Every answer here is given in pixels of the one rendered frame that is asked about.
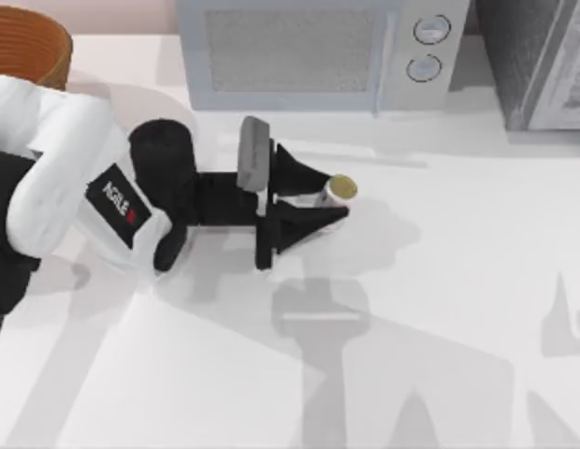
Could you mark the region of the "pale grey rounded box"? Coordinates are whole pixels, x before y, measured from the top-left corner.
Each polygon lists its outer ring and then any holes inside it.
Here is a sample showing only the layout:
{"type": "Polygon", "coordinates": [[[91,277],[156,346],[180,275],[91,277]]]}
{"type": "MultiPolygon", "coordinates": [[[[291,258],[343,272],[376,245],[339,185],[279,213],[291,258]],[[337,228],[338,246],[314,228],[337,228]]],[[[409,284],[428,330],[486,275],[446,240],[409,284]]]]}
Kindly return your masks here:
{"type": "Polygon", "coordinates": [[[243,119],[239,132],[237,186],[258,193],[268,185],[270,126],[254,116],[243,119]]]}

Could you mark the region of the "microwave oven door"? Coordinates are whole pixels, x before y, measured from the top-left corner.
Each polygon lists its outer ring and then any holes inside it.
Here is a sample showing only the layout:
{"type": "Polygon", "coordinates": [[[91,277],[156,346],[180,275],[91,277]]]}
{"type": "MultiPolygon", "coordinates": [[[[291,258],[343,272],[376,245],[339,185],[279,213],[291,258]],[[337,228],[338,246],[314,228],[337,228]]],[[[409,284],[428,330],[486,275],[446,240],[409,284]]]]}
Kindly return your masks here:
{"type": "Polygon", "coordinates": [[[196,110],[381,107],[395,0],[175,0],[196,110]]]}

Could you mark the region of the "round microwave knob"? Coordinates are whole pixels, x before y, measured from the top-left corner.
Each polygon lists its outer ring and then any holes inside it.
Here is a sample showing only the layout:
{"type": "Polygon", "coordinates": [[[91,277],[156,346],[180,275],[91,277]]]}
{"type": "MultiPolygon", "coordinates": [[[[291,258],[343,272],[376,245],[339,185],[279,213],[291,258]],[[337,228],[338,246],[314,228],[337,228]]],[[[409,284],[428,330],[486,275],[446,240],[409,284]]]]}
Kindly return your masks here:
{"type": "Polygon", "coordinates": [[[436,14],[419,19],[413,26],[413,36],[422,45],[436,45],[450,35],[451,28],[447,17],[436,14]]]}
{"type": "Polygon", "coordinates": [[[442,61],[431,53],[413,58],[406,65],[406,75],[416,83],[426,83],[437,79],[442,73],[442,61]]]}

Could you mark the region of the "pale microwave oven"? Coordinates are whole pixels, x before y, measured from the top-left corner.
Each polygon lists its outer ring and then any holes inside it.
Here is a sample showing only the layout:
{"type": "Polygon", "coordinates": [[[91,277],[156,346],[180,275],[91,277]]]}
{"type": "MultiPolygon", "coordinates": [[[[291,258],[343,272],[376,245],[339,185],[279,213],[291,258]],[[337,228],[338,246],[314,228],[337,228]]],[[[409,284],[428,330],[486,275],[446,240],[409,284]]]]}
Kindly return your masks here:
{"type": "Polygon", "coordinates": [[[175,0],[197,110],[439,108],[470,0],[175,0]]]}

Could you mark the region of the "grey cabinet with dark inside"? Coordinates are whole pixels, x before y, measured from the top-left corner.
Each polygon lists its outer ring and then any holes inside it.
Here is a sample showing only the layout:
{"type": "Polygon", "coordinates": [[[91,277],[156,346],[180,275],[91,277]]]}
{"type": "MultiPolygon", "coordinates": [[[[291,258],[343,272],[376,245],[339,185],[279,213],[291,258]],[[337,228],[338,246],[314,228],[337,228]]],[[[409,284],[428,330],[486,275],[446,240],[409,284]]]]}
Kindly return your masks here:
{"type": "Polygon", "coordinates": [[[506,128],[529,130],[531,84],[560,0],[476,0],[506,128]]]}

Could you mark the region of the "brown ribbed basket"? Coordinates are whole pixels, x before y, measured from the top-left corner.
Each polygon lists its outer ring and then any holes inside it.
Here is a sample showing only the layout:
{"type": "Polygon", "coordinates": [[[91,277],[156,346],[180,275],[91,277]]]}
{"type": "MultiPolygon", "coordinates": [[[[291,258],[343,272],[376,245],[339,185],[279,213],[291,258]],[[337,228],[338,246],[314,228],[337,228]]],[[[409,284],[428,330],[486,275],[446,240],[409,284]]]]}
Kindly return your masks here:
{"type": "Polygon", "coordinates": [[[0,75],[64,91],[73,50],[72,36],[53,18],[0,5],[0,75]]]}

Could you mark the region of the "pale grey cabinet door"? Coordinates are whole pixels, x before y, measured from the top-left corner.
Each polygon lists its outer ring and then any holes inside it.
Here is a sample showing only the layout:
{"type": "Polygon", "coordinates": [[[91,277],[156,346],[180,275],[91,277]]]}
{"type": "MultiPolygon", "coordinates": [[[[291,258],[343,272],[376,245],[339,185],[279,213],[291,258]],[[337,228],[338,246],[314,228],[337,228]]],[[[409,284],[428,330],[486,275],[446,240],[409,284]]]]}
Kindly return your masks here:
{"type": "Polygon", "coordinates": [[[580,130],[580,0],[559,2],[529,105],[529,130],[580,130]]]}

